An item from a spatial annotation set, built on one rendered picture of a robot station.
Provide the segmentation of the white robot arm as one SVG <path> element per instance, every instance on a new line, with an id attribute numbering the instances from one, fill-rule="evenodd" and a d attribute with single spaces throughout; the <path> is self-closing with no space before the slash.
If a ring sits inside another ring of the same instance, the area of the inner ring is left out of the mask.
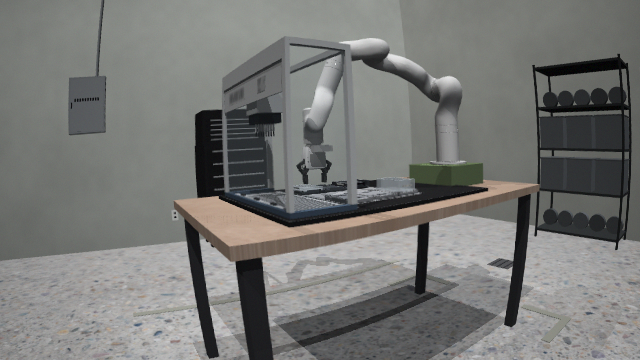
<path id="1" fill-rule="evenodd" d="M 462 100 L 462 87 L 456 78 L 433 78 L 411 60 L 389 54 L 388 44 L 381 39 L 367 38 L 339 43 L 350 44 L 352 61 L 362 60 L 371 68 L 395 74 L 415 85 L 432 101 L 439 103 L 435 113 L 437 162 L 430 164 L 466 164 L 466 161 L 460 161 L 459 157 L 457 114 Z"/>

